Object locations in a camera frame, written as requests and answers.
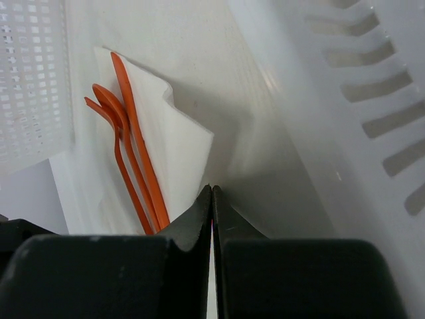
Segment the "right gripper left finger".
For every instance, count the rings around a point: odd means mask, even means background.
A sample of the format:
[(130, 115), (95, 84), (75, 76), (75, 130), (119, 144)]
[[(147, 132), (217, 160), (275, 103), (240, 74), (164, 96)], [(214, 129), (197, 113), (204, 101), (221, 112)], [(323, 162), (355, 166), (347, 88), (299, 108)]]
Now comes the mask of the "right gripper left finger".
[(2, 318), (205, 318), (212, 189), (156, 235), (62, 235), (1, 274)]

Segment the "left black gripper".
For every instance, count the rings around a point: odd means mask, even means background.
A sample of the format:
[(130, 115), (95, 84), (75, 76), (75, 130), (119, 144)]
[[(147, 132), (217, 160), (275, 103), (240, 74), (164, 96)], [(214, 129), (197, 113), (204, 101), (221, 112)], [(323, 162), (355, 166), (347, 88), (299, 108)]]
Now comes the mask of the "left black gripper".
[(1, 259), (27, 257), (43, 239), (62, 236), (26, 219), (1, 220)]

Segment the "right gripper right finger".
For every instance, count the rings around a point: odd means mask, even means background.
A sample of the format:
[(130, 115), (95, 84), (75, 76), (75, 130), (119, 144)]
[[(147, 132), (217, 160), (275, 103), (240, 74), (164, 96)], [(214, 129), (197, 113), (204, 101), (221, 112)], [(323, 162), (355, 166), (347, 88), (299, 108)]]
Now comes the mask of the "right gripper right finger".
[(389, 267), (352, 239), (270, 239), (212, 189), (219, 318), (406, 318)]

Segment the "orange plastic knife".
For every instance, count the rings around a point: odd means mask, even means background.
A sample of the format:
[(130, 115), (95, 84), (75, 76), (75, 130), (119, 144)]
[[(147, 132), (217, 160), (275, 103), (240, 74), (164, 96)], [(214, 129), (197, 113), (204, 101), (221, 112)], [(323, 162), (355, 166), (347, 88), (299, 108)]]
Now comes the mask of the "orange plastic knife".
[(124, 104), (126, 106), (127, 114), (130, 121), (131, 132), (133, 133), (137, 150), (139, 152), (141, 162), (145, 170), (145, 177), (147, 178), (147, 189), (153, 204), (153, 212), (155, 215), (155, 219), (153, 218), (153, 220), (157, 222), (155, 228), (157, 229), (157, 231), (161, 231), (170, 224), (170, 221), (167, 214), (165, 202), (159, 187), (159, 182), (155, 175), (145, 145), (145, 141), (143, 139), (143, 134), (137, 117), (137, 110), (135, 107), (135, 100), (131, 89), (129, 76), (122, 58), (114, 52), (110, 53), (110, 55), (112, 58), (114, 70), (117, 76), (118, 84), (120, 86), (122, 97), (124, 99)]

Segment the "white paper napkin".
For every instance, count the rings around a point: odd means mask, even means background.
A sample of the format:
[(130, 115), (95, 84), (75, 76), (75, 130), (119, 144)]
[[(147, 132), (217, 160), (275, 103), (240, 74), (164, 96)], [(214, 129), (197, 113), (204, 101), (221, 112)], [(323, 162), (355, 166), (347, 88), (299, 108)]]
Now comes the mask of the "white paper napkin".
[[(112, 57), (110, 50), (91, 46), (71, 59), (73, 139), (51, 165), (73, 235), (144, 232), (116, 163), (114, 131), (85, 102), (94, 97), (94, 84), (121, 94)], [(166, 80), (128, 58), (122, 63), (167, 216), (174, 221), (199, 194), (214, 135), (176, 108), (173, 88)]]

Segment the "orange plastic fork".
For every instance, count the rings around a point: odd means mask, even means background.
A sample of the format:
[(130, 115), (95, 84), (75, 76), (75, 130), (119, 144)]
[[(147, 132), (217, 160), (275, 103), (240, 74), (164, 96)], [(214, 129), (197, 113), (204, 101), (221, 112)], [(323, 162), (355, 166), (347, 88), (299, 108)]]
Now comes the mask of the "orange plastic fork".
[(153, 235), (153, 229), (150, 225), (150, 222), (148, 221), (148, 218), (142, 207), (141, 201), (139, 200), (135, 187), (133, 186), (133, 183), (131, 181), (131, 178), (129, 176), (128, 170), (122, 157), (120, 145), (120, 142), (122, 140), (122, 134), (124, 132), (122, 129), (122, 123), (118, 119), (116, 113), (109, 106), (105, 106), (103, 104), (99, 105), (95, 101), (91, 100), (89, 97), (84, 97), (84, 101), (87, 106), (89, 106), (93, 111), (101, 115), (101, 117), (103, 117), (103, 119), (105, 119), (112, 127), (112, 130), (114, 131), (114, 155), (116, 163), (119, 167), (120, 173), (126, 185), (127, 191), (131, 198), (139, 221), (143, 227), (143, 230), (145, 231), (145, 234)]

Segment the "orange plastic spoon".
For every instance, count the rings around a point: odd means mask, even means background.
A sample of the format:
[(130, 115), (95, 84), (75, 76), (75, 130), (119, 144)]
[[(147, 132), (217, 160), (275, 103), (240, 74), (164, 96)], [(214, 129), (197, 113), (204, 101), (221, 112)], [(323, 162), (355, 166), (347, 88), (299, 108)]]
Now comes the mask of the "orange plastic spoon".
[(103, 104), (105, 106), (109, 106), (116, 113), (116, 115), (118, 116), (118, 119), (122, 123), (122, 129), (124, 132), (122, 134), (122, 140), (120, 143), (124, 144), (126, 155), (128, 156), (129, 163), (131, 165), (131, 168), (136, 178), (137, 186), (140, 188), (142, 199), (145, 201), (145, 204), (147, 206), (147, 210), (144, 210), (145, 214), (148, 218), (148, 221), (150, 222), (150, 225), (153, 229), (154, 234), (156, 234), (157, 229), (155, 228), (155, 226), (157, 225), (157, 222), (153, 220), (153, 218), (155, 219), (155, 215), (153, 212), (153, 204), (150, 199), (146, 182), (141, 173), (139, 164), (136, 160), (133, 147), (131, 144), (131, 130), (129, 126), (128, 115), (126, 111), (124, 110), (122, 103), (107, 88), (104, 88), (103, 86), (100, 86), (99, 84), (93, 84), (92, 90), (98, 100), (96, 103), (99, 105)]

